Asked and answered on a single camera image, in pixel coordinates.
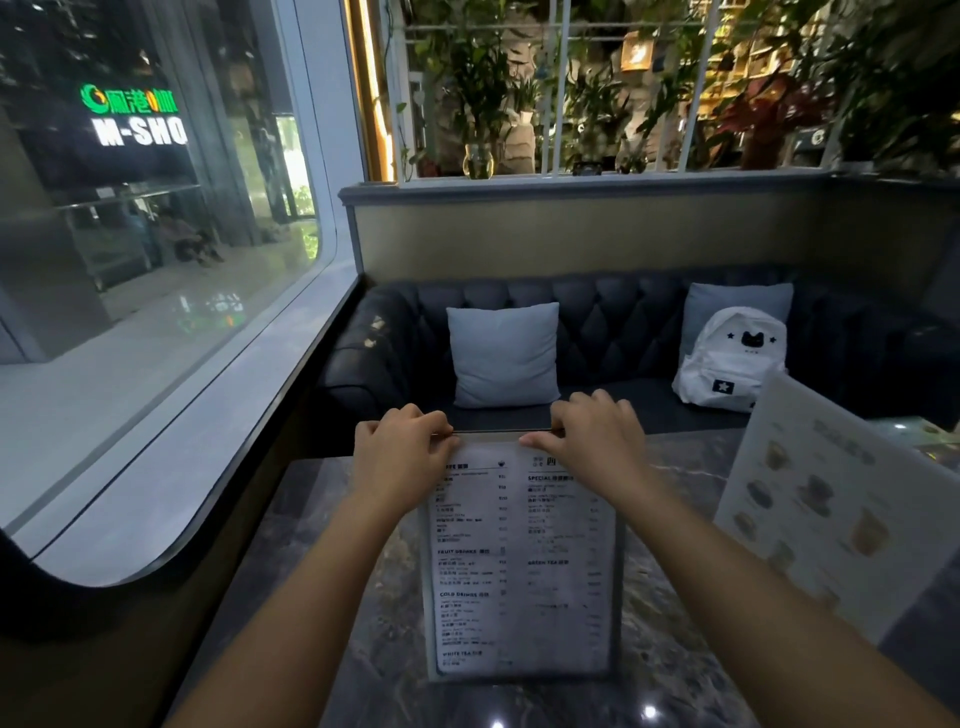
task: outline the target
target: hand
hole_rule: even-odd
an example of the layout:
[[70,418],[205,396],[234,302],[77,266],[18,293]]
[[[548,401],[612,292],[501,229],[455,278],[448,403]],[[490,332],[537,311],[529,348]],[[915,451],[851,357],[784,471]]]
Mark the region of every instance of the hand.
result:
[[602,389],[592,397],[576,392],[570,401],[555,401],[550,416],[551,429],[563,428],[564,437],[528,432],[520,444],[553,455],[614,506],[625,486],[646,475],[646,435],[628,401],[614,402]]
[[443,412],[424,415],[415,404],[390,410],[380,422],[360,423],[353,446],[353,493],[398,522],[443,480],[459,445]]

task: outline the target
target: green neon sign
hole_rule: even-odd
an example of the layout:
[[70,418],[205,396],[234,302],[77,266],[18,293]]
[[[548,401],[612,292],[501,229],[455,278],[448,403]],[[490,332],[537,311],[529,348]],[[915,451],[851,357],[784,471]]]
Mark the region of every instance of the green neon sign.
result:
[[106,88],[86,84],[80,100],[94,113],[178,113],[174,92],[166,88]]

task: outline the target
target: reflective floor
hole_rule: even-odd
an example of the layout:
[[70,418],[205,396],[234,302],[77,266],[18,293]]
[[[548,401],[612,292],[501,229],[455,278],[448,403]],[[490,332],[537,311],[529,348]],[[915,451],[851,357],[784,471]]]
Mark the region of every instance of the reflective floor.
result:
[[16,527],[307,271],[316,223],[290,232],[114,286],[109,331],[48,363],[0,367],[0,525]]

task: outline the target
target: menu holder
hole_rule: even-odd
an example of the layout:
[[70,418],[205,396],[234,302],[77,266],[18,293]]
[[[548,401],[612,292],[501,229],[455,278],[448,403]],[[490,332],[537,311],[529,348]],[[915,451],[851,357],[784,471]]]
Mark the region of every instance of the menu holder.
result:
[[457,433],[418,511],[429,679],[604,677],[619,658],[624,524],[522,431]]
[[773,373],[714,522],[879,643],[960,547],[960,476]]

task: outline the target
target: tufted sofa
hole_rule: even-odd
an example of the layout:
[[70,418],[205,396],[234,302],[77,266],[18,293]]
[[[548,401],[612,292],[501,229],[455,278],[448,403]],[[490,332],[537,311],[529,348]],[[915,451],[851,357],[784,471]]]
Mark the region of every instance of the tufted sofa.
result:
[[549,426],[549,408],[453,406],[446,308],[560,303],[561,394],[607,389],[648,433],[744,426],[747,415],[685,405],[670,388],[691,282],[794,283],[790,374],[861,417],[921,415],[953,428],[960,413],[960,331],[919,311],[784,266],[596,273],[544,279],[375,286],[357,306],[318,383],[344,430],[408,401],[442,409],[460,430]]

